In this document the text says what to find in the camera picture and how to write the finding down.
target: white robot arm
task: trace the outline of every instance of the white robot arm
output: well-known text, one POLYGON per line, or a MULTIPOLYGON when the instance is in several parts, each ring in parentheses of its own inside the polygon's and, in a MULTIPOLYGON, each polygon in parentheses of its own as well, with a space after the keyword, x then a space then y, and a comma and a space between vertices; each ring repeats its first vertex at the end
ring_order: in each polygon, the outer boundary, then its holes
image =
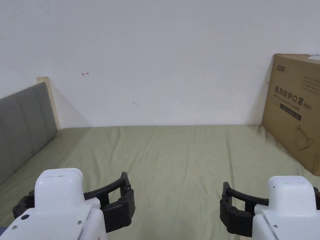
POLYGON ((316 240, 320 236, 320 193, 302 176, 274 176, 268 181, 270 199, 258 198, 223 183, 220 219, 233 234, 253 240, 316 240), (232 197, 245 210, 232 206, 232 197))
POLYGON ((13 208, 15 220, 0 240, 106 240, 107 232, 131 224, 135 205, 127 173, 88 193, 82 179, 77 168, 44 171, 35 190, 13 208), (108 193, 117 188, 121 198, 110 204, 108 193))

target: upholstered headboard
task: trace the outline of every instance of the upholstered headboard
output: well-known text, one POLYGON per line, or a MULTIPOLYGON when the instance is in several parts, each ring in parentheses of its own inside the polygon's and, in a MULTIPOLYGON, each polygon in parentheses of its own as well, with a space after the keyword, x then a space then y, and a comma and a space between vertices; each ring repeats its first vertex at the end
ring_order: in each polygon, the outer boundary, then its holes
POLYGON ((0 99, 0 184, 57 132, 45 82, 0 99))

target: mattress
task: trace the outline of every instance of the mattress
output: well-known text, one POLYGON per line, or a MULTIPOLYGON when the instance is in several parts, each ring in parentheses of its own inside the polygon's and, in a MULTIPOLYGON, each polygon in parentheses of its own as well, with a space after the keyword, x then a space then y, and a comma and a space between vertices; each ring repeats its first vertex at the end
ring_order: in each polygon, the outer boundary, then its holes
MULTIPOLYGON (((68 128, 0 186, 0 227, 14 220, 12 207, 34 189, 42 171, 67 167, 83 172, 84 191, 128 172, 136 212, 130 226, 108 234, 110 240, 240 239, 219 219, 224 181, 259 197, 268 197, 274 175, 302 175, 320 187, 320 178, 262 126, 68 128)), ((116 201, 120 192, 109 197, 116 201)), ((244 209, 241 201, 234 205, 244 209)))

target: brown cardboard box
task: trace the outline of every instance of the brown cardboard box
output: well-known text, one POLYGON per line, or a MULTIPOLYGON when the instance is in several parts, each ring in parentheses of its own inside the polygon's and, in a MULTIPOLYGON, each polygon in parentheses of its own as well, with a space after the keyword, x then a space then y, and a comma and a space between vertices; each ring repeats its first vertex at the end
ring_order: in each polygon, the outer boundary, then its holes
POLYGON ((262 125, 320 176, 320 60, 309 57, 274 55, 262 125))

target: wall stain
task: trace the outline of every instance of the wall stain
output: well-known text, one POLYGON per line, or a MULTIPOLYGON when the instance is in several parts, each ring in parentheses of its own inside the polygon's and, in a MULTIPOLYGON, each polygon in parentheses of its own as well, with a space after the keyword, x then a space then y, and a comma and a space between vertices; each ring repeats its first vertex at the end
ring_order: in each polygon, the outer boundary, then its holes
POLYGON ((137 107, 139 107, 139 104, 137 104, 136 102, 133 102, 133 104, 137 105, 137 107))

